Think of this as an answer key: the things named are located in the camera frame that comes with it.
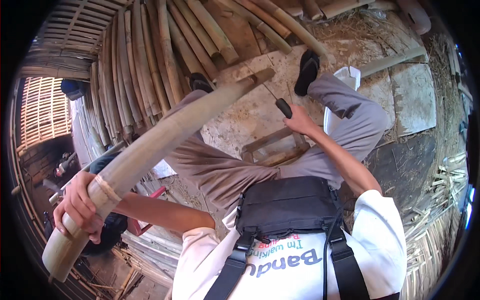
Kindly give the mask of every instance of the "hand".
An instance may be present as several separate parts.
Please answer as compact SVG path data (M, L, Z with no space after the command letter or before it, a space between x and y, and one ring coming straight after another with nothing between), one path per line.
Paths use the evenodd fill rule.
M290 129L300 134L309 135L312 130L318 128L303 106L290 105L290 108L292 109L292 118L283 118L283 122Z
M53 219L57 229L66 236L68 231L62 223L63 215L66 212L78 227L90 233L89 239L94 244L99 244L103 220L95 214L95 204L87 194L88 184L95 176L95 174L84 171L75 175L65 189L62 202L53 211Z

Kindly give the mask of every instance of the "flip-flop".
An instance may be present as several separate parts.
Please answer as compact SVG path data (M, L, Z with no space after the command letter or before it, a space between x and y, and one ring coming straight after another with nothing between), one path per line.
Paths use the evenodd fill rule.
M192 73L189 84L192 91L202 90L207 93L213 92L213 88L208 83L208 80L201 73Z
M307 95L308 86L317 78L320 59L312 50L308 49L301 56L300 72L294 91L299 96Z

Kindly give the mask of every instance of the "person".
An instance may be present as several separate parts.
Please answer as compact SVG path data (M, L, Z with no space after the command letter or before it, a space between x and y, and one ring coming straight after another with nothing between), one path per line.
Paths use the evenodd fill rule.
M219 291L214 288L215 282L228 277L232 266L241 262L243 258L233 257L239 252L244 253L246 261L240 264L238 278L227 287L228 294L221 299L249 299L254 294L273 299L340 299L345 281L358 268L367 295L342 296L342 299L398 299L407 270L402 222L393 199L382 196L379 183L361 163L380 140L386 127L386 113L380 105L331 74L324 73L316 79L318 69L319 58L307 50L300 61L295 92L308 94L329 107L342 121L328 136L312 121L305 108L291 105L292 117L285 118L284 123L316 143L292 164L279 167L250 164L206 145L198 133L165 158L178 175L195 184L207 200L227 210L223 223L230 232L223 240L216 237L215 222L207 212L158 199L153 201L134 193L127 193L115 208L115 212L183 234L173 299L214 299L209 297L209 291ZM200 74L192 75L190 85L193 91L166 118L211 92ZM90 239L98 240L99 228L94 226L98 216L86 193L93 178L94 175L88 173L78 174L64 201L72 204L66 209L67 213L91 233ZM337 234L343 238L332 240L330 229L291 234L292 231L287 231L276 239L272 235L269 239L257 236L251 245L239 247L246 230L240 235L238 226L248 217L244 216L242 205L256 187L275 186L277 182L289 180L297 180L301 185L314 179L325 182L327 191L338 189L345 181L358 196L351 234L340 230ZM261 217L267 219L269 213L263 212ZM336 224L336 220L335 217L325 228ZM61 214L56 215L55 222L58 227L62 226ZM358 264L356 269L349 266L343 274L337 270L341 261L337 256L332 259L333 248L330 248L336 247L338 240L346 241L346 252L350 251L350 257Z

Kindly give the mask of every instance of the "black sandal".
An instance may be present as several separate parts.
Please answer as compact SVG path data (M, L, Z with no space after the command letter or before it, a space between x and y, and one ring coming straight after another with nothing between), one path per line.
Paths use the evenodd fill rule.
M307 95L308 86L317 78L320 59L312 50L307 49L300 59L300 72L294 91L299 96Z

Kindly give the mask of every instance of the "left hand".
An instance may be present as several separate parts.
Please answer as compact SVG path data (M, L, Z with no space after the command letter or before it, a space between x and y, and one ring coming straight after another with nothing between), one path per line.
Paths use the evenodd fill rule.
M67 185L62 202L53 211L55 226L65 236L68 231L62 223L62 218L67 213L78 227L90 233L89 239L94 244L100 243L100 233L103 220L96 215L96 207L88 197L88 184L95 178L95 174L80 171Z

